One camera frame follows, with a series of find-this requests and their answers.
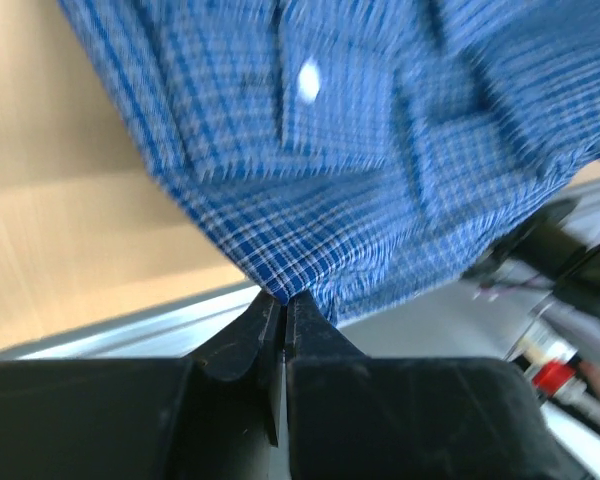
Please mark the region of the blue checkered long sleeve shirt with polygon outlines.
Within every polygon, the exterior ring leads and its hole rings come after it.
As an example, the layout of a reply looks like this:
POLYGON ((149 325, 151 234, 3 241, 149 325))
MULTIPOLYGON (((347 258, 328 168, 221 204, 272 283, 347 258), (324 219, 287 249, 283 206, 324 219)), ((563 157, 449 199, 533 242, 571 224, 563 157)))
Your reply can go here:
POLYGON ((600 1, 65 1, 148 174, 332 321, 455 279, 600 159, 600 1))

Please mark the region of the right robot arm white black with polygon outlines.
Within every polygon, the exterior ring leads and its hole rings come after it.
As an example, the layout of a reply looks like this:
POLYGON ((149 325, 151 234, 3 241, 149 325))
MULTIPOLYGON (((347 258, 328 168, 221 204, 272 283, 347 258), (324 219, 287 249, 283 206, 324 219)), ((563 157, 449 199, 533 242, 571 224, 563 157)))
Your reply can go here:
POLYGON ((492 243, 462 278, 483 287, 533 290, 529 280, 515 283, 496 278, 505 261, 518 260, 549 281, 550 294, 557 300, 600 320, 600 243, 587 246, 562 226, 577 203, 562 199, 542 207, 492 243))

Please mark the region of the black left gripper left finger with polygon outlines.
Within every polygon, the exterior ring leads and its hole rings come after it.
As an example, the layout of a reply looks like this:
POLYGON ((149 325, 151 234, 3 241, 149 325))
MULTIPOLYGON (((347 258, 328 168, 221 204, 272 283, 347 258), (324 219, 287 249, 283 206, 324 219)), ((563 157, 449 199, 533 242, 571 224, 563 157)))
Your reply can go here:
POLYGON ((0 479, 264 479, 280 304, 182 357, 0 362, 0 479))

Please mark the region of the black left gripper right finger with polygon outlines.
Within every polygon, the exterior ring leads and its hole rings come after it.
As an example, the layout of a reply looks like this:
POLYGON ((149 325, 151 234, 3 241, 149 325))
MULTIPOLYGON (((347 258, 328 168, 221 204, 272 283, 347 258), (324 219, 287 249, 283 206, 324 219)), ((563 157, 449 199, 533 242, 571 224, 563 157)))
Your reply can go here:
POLYGON ((302 293, 287 307, 295 479, 585 479, 521 370, 485 357, 363 354, 302 293))

